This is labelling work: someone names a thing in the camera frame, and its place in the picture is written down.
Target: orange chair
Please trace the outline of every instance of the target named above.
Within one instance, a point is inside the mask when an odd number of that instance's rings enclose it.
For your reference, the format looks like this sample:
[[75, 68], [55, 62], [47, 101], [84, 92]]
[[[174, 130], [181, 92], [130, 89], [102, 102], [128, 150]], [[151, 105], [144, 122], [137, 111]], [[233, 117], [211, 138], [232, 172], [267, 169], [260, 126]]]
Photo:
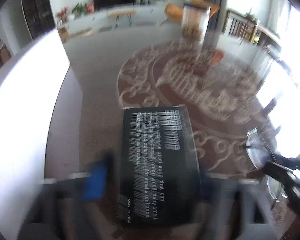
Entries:
[[[203, 7], [203, 8], [210, 6], [209, 18], [211, 18], [213, 15], [215, 15], [220, 9], [220, 7], [218, 5], [204, 1], [204, 0], [192, 0], [191, 4], [198, 6], [198, 7]], [[173, 20], [174, 22], [181, 23], [182, 14], [183, 14], [182, 8], [176, 6], [173, 3], [168, 3], [166, 8], [164, 9], [164, 12], [167, 16], [167, 19], [162, 24], [164, 24], [169, 19]]]

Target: chair leg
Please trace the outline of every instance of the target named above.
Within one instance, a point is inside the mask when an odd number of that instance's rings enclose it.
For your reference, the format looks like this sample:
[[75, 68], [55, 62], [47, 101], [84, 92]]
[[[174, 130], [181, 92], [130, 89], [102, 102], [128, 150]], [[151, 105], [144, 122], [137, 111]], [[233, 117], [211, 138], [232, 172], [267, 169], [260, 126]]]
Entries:
[[169, 18], [167, 18], [163, 23], [160, 24], [160, 26], [164, 23], [166, 23], [169, 20]]

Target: glass jar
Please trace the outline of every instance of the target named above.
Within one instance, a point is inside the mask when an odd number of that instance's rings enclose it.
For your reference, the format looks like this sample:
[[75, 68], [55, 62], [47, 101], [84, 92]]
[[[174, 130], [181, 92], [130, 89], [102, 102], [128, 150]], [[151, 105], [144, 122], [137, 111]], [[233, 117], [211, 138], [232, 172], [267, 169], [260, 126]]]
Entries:
[[208, 27], [210, 7], [185, 3], [182, 17], [182, 37], [202, 41]]

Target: dark cabinet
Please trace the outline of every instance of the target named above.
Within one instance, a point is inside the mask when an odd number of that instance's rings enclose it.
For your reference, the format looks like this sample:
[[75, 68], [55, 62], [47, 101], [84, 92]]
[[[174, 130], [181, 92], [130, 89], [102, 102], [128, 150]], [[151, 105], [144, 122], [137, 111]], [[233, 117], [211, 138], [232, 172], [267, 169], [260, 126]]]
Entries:
[[49, 0], [21, 0], [33, 39], [55, 28]]

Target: white tv stand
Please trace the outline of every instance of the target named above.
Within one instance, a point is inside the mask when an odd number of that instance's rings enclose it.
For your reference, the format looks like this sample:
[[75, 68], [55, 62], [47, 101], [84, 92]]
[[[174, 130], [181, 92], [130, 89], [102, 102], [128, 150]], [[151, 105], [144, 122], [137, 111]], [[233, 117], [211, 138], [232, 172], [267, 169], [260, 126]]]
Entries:
[[[62, 24], [60, 28], [66, 28], [69, 35], [74, 35], [80, 31], [92, 28], [93, 31], [98, 31], [101, 27], [115, 25], [114, 18], [109, 19], [109, 14], [120, 12], [120, 11], [131, 11], [136, 10], [135, 17], [132, 23], [141, 22], [163, 22], [166, 19], [164, 14], [165, 4], [160, 5], [129, 5], [121, 6], [116, 8], [110, 8], [106, 10], [96, 11], [92, 14], [86, 14], [78, 17], [73, 21]], [[129, 19], [122, 17], [119, 22], [120, 25], [129, 25]]]

